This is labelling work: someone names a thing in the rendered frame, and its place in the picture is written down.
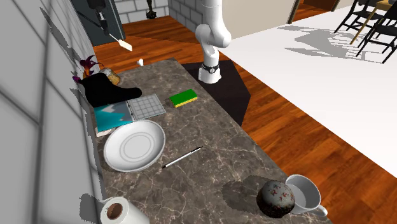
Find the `dark grey door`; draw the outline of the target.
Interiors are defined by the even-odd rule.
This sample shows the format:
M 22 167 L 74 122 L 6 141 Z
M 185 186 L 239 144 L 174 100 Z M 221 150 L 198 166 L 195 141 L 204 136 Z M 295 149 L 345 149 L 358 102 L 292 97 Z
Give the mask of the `dark grey door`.
M 108 25 L 109 35 L 105 35 L 97 18 L 96 10 L 89 7 L 89 2 L 95 1 L 104 5 L 101 9 Z M 111 34 L 117 39 L 125 39 L 122 23 L 114 0 L 71 0 L 79 19 L 93 46 L 115 42 Z

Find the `brown round bread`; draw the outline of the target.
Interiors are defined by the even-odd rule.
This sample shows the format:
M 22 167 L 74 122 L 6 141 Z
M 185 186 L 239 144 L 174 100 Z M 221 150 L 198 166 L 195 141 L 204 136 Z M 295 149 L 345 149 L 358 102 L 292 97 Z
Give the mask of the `brown round bread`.
M 100 70 L 100 73 L 105 74 L 110 82 L 114 85 L 118 85 L 120 82 L 120 77 L 110 68 L 106 67 Z

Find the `black boot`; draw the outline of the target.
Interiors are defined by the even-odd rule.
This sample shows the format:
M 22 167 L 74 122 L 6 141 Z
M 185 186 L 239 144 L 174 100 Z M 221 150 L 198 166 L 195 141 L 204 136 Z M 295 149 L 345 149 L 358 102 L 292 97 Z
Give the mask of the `black boot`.
M 112 84 L 104 73 L 96 73 L 81 80 L 87 101 L 92 107 L 100 107 L 117 102 L 127 101 L 142 96 L 137 87 L 122 88 Z

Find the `white paper roll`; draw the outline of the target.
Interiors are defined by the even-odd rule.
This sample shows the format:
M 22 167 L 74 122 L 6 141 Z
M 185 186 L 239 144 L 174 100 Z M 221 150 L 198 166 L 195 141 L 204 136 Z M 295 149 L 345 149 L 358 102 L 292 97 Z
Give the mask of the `white paper roll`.
M 150 224 L 150 219 L 124 197 L 110 197 L 102 203 L 102 224 Z

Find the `dark floral ball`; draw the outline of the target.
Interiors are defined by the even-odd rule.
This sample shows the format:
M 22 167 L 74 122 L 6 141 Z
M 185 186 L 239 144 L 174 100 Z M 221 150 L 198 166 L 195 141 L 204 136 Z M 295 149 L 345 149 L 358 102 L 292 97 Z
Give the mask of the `dark floral ball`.
M 259 190 L 256 203 L 260 211 L 271 218 L 282 218 L 295 207 L 295 196 L 286 184 L 270 180 Z

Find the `grey grid binder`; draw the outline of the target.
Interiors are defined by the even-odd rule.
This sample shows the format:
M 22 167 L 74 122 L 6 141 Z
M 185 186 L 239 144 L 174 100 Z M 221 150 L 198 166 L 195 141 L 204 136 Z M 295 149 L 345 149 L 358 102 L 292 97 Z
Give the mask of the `grey grid binder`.
M 166 113 L 156 94 L 128 100 L 127 106 L 133 121 L 145 120 Z

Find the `dark robot stand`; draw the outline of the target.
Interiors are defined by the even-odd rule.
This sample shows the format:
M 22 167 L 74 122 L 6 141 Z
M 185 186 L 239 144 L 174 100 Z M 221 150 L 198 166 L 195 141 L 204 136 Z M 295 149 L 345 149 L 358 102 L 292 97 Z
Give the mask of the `dark robot stand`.
M 201 62 L 181 64 L 189 74 L 211 95 L 211 97 L 240 126 L 251 98 L 242 78 L 231 60 L 221 60 L 219 68 L 221 79 L 214 84 L 207 84 L 198 79 Z

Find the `wooden dining table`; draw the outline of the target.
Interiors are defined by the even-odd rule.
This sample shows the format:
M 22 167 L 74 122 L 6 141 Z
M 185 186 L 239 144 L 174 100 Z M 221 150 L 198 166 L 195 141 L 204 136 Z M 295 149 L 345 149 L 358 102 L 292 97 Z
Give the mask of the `wooden dining table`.
M 375 12 L 377 10 L 387 11 L 392 7 L 392 5 L 396 1 L 397 0 L 391 0 L 391 2 L 389 0 L 381 0 L 381 1 L 377 2 L 375 7 L 373 8 L 372 12 L 369 14 L 368 18 L 365 20 L 363 25 L 360 27 L 359 31 L 356 33 L 356 35 L 351 40 L 350 45 L 352 45 L 355 42 L 355 40 L 357 39 L 357 37 L 359 36 L 361 31 L 366 27 L 367 23 L 370 21 L 370 19 L 373 17 L 373 15 L 375 14 Z

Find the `black chair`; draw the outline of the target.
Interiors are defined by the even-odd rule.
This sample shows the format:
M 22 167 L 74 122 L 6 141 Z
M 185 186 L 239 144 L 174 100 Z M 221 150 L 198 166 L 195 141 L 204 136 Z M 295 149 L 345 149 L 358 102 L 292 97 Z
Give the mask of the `black chair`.
M 385 19 L 395 20 L 397 22 L 397 8 L 392 6 L 382 18 L 378 19 L 378 21 L 374 24 L 374 26 L 371 28 L 368 34 L 364 37 L 363 46 L 356 54 L 356 56 L 358 56 L 362 52 L 362 50 L 365 48 L 365 46 L 368 43 L 384 45 L 386 46 L 386 48 L 382 51 L 382 53 L 384 53 L 388 48 L 391 49 L 391 52 L 382 61 L 382 63 L 384 64 L 388 60 L 388 58 L 390 58 L 390 56 L 397 50 L 397 44 L 394 43 L 397 40 L 397 27 L 395 25 L 384 25 Z M 393 36 L 394 39 L 390 43 L 383 43 L 380 41 L 376 41 L 372 39 L 373 35 L 376 32 L 386 36 Z
M 368 7 L 375 7 L 378 0 L 354 0 L 347 16 L 343 19 L 343 21 L 339 24 L 339 26 L 335 29 L 334 33 L 336 33 L 342 26 L 346 26 L 348 31 L 349 29 L 354 29 L 359 31 L 362 27 L 363 22 L 360 22 L 359 19 L 365 18 L 367 19 L 371 12 L 368 11 Z M 347 21 L 351 18 L 352 15 L 355 15 L 356 18 L 348 24 Z

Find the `green and yellow sponge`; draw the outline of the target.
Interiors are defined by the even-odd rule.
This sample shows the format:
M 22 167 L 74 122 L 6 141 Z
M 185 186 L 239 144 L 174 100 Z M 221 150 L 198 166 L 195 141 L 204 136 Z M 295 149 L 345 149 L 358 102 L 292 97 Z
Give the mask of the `green and yellow sponge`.
M 192 89 L 189 89 L 176 95 L 170 96 L 169 99 L 174 107 L 177 108 L 189 102 L 197 100 L 197 94 Z

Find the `purple and orange flower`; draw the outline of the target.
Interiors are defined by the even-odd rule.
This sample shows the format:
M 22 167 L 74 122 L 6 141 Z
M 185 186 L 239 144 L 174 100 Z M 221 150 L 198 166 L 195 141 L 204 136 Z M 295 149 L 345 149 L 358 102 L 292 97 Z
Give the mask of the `purple and orange flower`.
M 97 74 L 95 74 L 92 71 L 92 67 L 97 64 L 101 64 L 101 62 L 93 61 L 92 60 L 93 56 L 94 55 L 91 55 L 91 56 L 87 57 L 86 59 L 80 60 L 80 65 L 83 67 L 82 78 L 80 78 L 78 76 L 73 76 L 73 81 L 76 82 L 77 84 L 85 85 L 89 81 L 93 81 L 94 78 L 97 76 Z

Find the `teal book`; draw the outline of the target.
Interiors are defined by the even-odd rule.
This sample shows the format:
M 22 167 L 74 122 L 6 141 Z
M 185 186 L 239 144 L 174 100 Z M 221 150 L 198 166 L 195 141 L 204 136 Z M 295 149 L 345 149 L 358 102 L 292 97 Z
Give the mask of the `teal book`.
M 96 136 L 110 134 L 117 127 L 132 123 L 132 113 L 126 101 L 94 108 Z

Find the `black figure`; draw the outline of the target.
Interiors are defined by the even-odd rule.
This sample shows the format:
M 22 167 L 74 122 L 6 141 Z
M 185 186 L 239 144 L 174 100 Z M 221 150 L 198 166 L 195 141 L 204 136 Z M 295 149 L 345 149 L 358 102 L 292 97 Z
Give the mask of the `black figure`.
M 149 9 L 149 11 L 146 13 L 146 18 L 148 18 L 148 19 L 156 18 L 157 13 L 155 11 L 153 11 L 153 7 L 152 7 L 153 0 L 146 0 L 146 2 L 148 4 L 148 9 Z

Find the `black and silver pen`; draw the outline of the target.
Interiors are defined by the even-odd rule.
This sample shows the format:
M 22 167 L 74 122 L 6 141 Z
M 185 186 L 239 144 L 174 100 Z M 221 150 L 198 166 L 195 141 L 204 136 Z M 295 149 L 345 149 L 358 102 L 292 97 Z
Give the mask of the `black and silver pen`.
M 171 166 L 172 164 L 175 164 L 176 162 L 178 162 L 178 161 L 180 161 L 180 160 L 182 160 L 182 159 L 184 159 L 184 158 L 190 156 L 191 154 L 195 153 L 196 151 L 201 150 L 202 147 L 203 147 L 203 146 L 198 147 L 198 148 L 195 148 L 194 150 L 191 150 L 191 151 L 189 151 L 188 153 L 185 153 L 184 155 L 182 155 L 182 156 L 180 156 L 180 157 L 174 159 L 173 161 L 171 161 L 171 162 L 169 162 L 169 163 L 163 165 L 163 166 L 162 166 L 162 169 L 164 169 L 164 168 L 166 168 L 166 167 L 169 167 L 169 166 Z

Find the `cream spatula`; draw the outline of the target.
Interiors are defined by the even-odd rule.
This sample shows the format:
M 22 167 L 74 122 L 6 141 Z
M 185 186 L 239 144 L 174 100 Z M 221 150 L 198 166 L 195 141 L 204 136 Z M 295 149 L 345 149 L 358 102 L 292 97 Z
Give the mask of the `cream spatula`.
M 117 39 L 116 37 L 114 37 L 111 33 L 109 33 L 109 36 L 112 37 L 115 41 L 118 42 L 118 44 L 127 49 L 128 51 L 132 51 L 132 45 L 130 45 L 129 43 L 125 42 L 124 40 L 121 39 Z

